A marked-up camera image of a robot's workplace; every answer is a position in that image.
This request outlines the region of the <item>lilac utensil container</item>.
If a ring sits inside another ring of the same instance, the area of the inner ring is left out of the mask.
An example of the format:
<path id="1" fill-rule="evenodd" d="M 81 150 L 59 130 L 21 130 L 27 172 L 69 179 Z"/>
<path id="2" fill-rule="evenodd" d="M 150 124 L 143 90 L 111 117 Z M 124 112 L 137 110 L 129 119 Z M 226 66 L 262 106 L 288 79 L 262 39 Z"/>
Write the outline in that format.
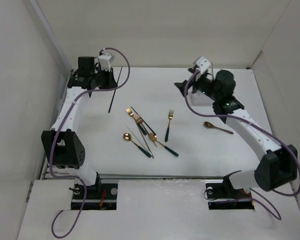
<path id="1" fill-rule="evenodd" d="M 190 94 L 192 106 L 211 106 L 214 101 L 200 91 Z"/>

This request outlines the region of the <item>aluminium frame rail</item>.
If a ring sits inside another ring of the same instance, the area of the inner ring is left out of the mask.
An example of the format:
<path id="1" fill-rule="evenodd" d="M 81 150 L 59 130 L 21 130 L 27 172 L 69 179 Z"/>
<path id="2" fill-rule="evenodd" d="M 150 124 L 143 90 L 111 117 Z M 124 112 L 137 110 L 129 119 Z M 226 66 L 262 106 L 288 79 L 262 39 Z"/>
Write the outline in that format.
<path id="1" fill-rule="evenodd" d="M 63 103 L 64 103 L 66 95 L 67 95 L 67 93 L 66 93 L 67 85 L 70 80 L 70 77 L 72 76 L 72 74 L 74 72 L 75 72 L 75 70 L 71 69 L 68 73 L 67 78 L 65 78 L 63 75 L 60 78 L 60 83 L 59 83 L 59 87 L 57 90 L 57 97 L 56 97 L 56 101 L 55 101 L 55 105 L 54 105 L 54 109 L 53 109 L 50 126 L 52 126 L 56 122 L 56 120 L 61 112 Z M 47 158 L 46 153 L 44 153 L 43 159 L 42 159 L 42 165 L 41 165 L 41 169 L 40 169 L 40 175 L 38 177 L 39 180 L 46 180 L 49 178 L 49 177 L 47 177 L 48 168 L 49 168 L 48 158 Z"/>

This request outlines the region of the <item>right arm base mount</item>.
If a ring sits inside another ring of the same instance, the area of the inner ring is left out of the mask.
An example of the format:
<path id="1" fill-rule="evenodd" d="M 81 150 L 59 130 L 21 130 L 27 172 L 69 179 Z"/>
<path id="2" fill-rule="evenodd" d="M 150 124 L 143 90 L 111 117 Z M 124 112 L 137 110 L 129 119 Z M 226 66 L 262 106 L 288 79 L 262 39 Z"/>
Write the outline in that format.
<path id="1" fill-rule="evenodd" d="M 226 189 L 221 182 L 205 184 L 204 197 L 208 200 L 209 210 L 254 210 L 255 206 L 250 199 L 251 194 L 243 189 Z"/>

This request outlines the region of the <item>rose gold fork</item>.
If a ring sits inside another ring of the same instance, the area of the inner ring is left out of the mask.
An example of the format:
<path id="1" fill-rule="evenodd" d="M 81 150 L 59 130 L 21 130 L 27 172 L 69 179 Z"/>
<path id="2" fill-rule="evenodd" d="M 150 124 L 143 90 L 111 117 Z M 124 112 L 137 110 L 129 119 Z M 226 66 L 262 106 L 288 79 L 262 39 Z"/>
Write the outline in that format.
<path id="1" fill-rule="evenodd" d="M 140 117 L 139 114 L 136 114 L 136 121 L 137 121 L 138 124 L 140 124 L 140 125 L 144 128 L 144 130 L 145 130 L 146 134 L 148 135 L 148 137 L 150 138 L 150 140 L 151 140 L 151 141 L 153 142 L 153 144 L 157 147 L 156 142 L 154 141 L 152 135 L 148 132 L 148 130 L 147 130 L 146 127 L 144 126 L 143 120 L 142 120 L 142 118 Z"/>

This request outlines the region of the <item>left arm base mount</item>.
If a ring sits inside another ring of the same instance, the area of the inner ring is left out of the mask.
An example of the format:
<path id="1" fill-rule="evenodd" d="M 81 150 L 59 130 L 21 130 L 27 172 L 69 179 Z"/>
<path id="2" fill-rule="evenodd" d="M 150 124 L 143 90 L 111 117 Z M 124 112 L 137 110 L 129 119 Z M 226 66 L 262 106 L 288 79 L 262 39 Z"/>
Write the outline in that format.
<path id="1" fill-rule="evenodd" d="M 70 209 L 79 210 L 84 199 L 84 186 L 81 183 L 75 183 Z M 117 209 L 118 183 L 113 181 L 104 181 L 99 174 L 96 175 L 94 185 L 87 186 L 87 193 L 83 210 L 86 211 L 107 211 Z"/>

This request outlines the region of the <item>black chopstick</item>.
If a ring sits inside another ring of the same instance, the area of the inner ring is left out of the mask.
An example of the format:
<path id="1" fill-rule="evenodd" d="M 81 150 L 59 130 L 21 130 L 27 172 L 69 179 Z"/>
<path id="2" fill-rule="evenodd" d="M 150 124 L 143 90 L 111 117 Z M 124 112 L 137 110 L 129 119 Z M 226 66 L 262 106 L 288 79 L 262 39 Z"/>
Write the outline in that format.
<path id="1" fill-rule="evenodd" d="M 119 74 L 118 74 L 118 77 L 117 77 L 117 81 L 116 81 L 117 85 L 119 85 L 119 80 L 120 80 L 120 78 L 121 78 L 122 69 L 123 69 L 123 67 L 120 67 L 120 71 L 119 71 Z M 112 106 L 113 106 L 113 102 L 114 102 L 114 98 L 115 98 L 116 91 L 117 91 L 117 90 L 114 90 L 114 91 L 113 91 L 112 98 L 111 98 L 111 101 L 110 101 L 110 105 L 109 105 L 109 108 L 108 108 L 108 114 L 111 112 L 111 109 L 112 109 Z"/>
<path id="2" fill-rule="evenodd" d="M 155 135 L 157 135 L 156 134 L 156 132 L 148 125 L 148 123 L 141 117 L 141 115 L 132 107 L 132 106 L 130 106 L 131 108 L 132 108 L 132 110 L 141 118 L 141 120 L 143 121 L 143 123 L 150 129 L 150 131 L 153 133 L 153 134 L 155 134 Z"/>

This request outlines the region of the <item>brown wooden spoon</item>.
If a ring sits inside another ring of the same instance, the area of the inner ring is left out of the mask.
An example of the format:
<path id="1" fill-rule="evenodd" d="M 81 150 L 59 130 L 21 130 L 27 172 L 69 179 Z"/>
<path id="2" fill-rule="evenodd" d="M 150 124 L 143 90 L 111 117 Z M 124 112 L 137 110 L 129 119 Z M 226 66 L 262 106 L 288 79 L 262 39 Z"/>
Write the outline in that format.
<path id="1" fill-rule="evenodd" d="M 225 132 L 225 133 L 228 133 L 228 134 L 231 134 L 233 135 L 234 133 L 230 130 L 227 130 L 227 129 L 223 129 L 223 128 L 220 128 L 220 127 L 217 127 L 215 125 L 213 125 L 212 123 L 208 122 L 208 121 L 205 121 L 203 123 L 203 125 L 206 127 L 206 128 L 209 128 L 209 129 L 217 129 L 219 131 L 222 131 L 222 132 Z"/>

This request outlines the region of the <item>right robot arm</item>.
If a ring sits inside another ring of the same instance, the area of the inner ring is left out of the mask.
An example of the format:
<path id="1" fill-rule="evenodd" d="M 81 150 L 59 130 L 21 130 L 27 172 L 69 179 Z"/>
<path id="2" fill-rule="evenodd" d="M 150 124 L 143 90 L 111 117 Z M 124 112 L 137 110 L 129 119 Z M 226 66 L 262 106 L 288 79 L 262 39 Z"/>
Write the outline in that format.
<path id="1" fill-rule="evenodd" d="M 293 145 L 286 145 L 276 136 L 262 129 L 245 109 L 244 105 L 234 96 L 236 82 L 234 75 L 228 70 L 220 70 L 209 79 L 209 73 L 200 73 L 191 69 L 189 80 L 176 82 L 184 98 L 193 87 L 213 100 L 214 117 L 237 132 L 249 145 L 259 160 L 254 170 L 238 170 L 223 178 L 222 193 L 233 197 L 240 189 L 260 188 L 266 192 L 276 191 L 282 185 L 299 179 L 299 187 L 293 196 L 300 193 L 300 163 L 298 151 Z"/>

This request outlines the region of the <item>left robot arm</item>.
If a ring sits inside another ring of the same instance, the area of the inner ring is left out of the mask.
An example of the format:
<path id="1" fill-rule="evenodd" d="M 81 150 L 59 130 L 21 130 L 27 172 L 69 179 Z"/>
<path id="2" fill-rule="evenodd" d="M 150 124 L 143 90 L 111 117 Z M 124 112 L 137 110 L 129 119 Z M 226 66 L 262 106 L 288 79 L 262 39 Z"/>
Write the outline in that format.
<path id="1" fill-rule="evenodd" d="M 66 169 L 70 175 L 80 177 L 86 184 L 84 192 L 93 199 L 101 195 L 102 184 L 99 174 L 85 161 L 86 150 L 77 135 L 77 129 L 92 91 L 118 86 L 111 66 L 113 60 L 114 55 L 111 53 L 78 58 L 78 69 L 69 75 L 59 115 L 51 129 L 41 134 L 49 163 L 58 169 Z"/>

